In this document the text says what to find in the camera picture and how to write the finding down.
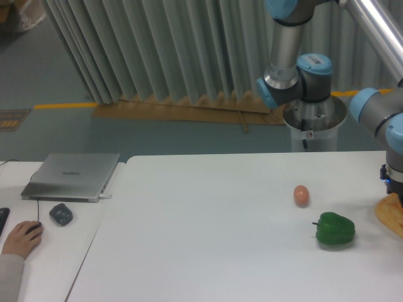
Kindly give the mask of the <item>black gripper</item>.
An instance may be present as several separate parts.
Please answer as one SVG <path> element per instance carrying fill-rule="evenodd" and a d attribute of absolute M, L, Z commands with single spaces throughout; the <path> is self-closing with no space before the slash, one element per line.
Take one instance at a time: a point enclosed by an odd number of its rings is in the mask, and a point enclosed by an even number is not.
<path fill-rule="evenodd" d="M 395 193 L 399 196 L 399 202 L 403 208 L 402 172 L 394 170 L 388 164 L 383 164 L 380 168 L 380 179 L 387 187 L 387 194 Z"/>

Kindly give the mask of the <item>beige sleeved forearm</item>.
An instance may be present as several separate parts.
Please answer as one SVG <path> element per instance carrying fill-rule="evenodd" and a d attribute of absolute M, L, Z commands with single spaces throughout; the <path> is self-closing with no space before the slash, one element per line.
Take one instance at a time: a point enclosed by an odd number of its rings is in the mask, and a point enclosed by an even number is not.
<path fill-rule="evenodd" d="M 24 263 L 20 255 L 1 254 L 1 302 L 18 301 Z"/>

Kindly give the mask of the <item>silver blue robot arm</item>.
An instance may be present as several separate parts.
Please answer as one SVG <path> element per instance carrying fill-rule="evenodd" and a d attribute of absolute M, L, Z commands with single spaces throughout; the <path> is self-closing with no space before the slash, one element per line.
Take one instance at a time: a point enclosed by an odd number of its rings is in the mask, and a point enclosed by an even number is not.
<path fill-rule="evenodd" d="M 257 81 L 269 108 L 284 106 L 296 152 L 333 151 L 338 128 L 347 115 L 383 145 L 386 163 L 380 178 L 388 193 L 402 196 L 402 32 L 379 1 L 339 1 L 366 34 L 397 87 L 382 94 L 361 90 L 349 104 L 331 95 L 332 63 L 318 53 L 300 55 L 304 26 L 319 1 L 268 1 L 275 21 L 270 65 Z"/>

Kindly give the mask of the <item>person's bare hand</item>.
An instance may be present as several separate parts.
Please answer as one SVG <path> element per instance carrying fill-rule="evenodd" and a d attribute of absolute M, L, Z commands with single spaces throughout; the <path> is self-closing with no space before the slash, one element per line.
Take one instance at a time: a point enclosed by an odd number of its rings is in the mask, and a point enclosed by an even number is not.
<path fill-rule="evenodd" d="M 27 229 L 36 224 L 37 221 L 22 221 L 17 224 L 7 236 L 1 254 L 20 255 L 25 260 L 42 241 L 43 226 L 25 234 Z"/>

